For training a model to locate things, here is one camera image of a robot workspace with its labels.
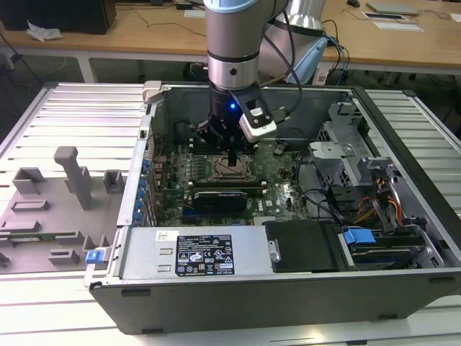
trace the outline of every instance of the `wooden desk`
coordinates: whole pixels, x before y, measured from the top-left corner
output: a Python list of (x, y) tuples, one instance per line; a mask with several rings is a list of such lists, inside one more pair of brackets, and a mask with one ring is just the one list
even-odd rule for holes
[[(446, 14), (461, 14), (461, 4), (424, 0), (383, 0), (409, 4), (418, 10), (431, 9)], [(186, 18), (183, 11), (143, 9), (117, 6), (117, 19), (106, 35), (64, 33), (64, 38), (44, 43), (34, 40), (25, 32), (2, 30), (5, 38), (21, 54), (70, 56), (77, 58), (85, 82), (97, 81), (91, 58), (121, 58), (157, 61), (206, 61), (206, 37), (174, 24), (177, 23), (199, 34), (205, 34), (203, 18)], [(349, 69), (396, 71), (433, 74), (461, 74), (461, 23), (440, 19), (434, 13), (417, 16), (418, 26), (424, 32), (381, 30), (372, 20), (358, 20), (362, 12), (371, 12), (362, 0), (359, 9), (346, 5), (345, 0), (327, 0), (323, 19), (333, 19), (339, 29), (341, 44), (350, 52)], [(328, 34), (334, 35), (332, 23), (325, 23)], [(11, 49), (0, 43), (0, 53)], [(328, 73), (337, 59), (337, 52), (327, 48), (316, 74), (316, 83)]]
[[(383, 0), (407, 4), (419, 11), (433, 10), (445, 14), (461, 14), (461, 4), (423, 0)], [(361, 0), (355, 9), (342, 0), (327, 0), (323, 20), (333, 19), (338, 25), (341, 45), (350, 53), (349, 69), (370, 71), (392, 71), (408, 73), (461, 74), (461, 23), (452, 19), (441, 19), (432, 12), (410, 18), (424, 32), (381, 30), (362, 12), (372, 12)], [(335, 35), (333, 23), (325, 23), (327, 33)], [(327, 48), (318, 75), (327, 74), (338, 55), (334, 48)]]

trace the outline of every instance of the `metal bracket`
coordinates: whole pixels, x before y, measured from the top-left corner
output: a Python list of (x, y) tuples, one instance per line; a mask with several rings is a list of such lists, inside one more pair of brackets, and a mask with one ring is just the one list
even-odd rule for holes
[(342, 159), (355, 156), (354, 148), (348, 143), (312, 142), (309, 144), (310, 154), (317, 159)]
[(161, 81), (147, 81), (143, 86), (143, 101), (146, 105), (158, 102), (164, 98), (164, 92), (169, 90), (171, 87), (161, 85)]
[(382, 171), (386, 174), (386, 169), (392, 164), (388, 157), (362, 157), (357, 164), (360, 173), (360, 182), (371, 182), (371, 172)]

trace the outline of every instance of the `metal slotted platform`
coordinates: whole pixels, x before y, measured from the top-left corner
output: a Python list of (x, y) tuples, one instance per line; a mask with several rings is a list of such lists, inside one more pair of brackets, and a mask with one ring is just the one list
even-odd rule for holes
[[(367, 90), (380, 111), (461, 217), (461, 142), (418, 98), (402, 91)], [(370, 134), (381, 155), (388, 153)]]
[[(63, 176), (53, 161), (57, 146), (77, 146), (79, 164), (94, 176), (108, 167), (127, 174), (145, 113), (141, 90), (142, 85), (132, 84), (59, 84), (43, 90), (0, 146), (0, 213), (14, 192), (11, 181), (18, 166), (39, 167), (45, 177)], [(402, 92), (369, 93), (460, 213), (456, 188), (461, 172), (454, 168), (461, 162), (459, 142), (418, 99)], [(377, 139), (375, 144), (385, 155)], [(0, 345), (82, 345), (89, 340), (127, 346), (364, 345), (364, 340), (368, 345), (461, 345), (461, 296), (440, 298), (404, 320), (133, 337), (118, 331), (83, 286), (83, 276), (0, 275)]]
[(16, 191), (21, 167), (37, 167), (45, 178), (65, 177), (53, 155), (75, 146), (77, 161), (93, 177), (106, 169), (127, 175), (140, 119), (146, 113), (142, 84), (67, 84), (43, 89), (0, 146), (0, 214)]

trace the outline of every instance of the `printed warning label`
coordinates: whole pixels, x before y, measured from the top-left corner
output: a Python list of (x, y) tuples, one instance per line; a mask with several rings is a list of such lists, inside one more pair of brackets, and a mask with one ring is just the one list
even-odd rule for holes
[(178, 236), (176, 275), (233, 275), (232, 238), (223, 236)]

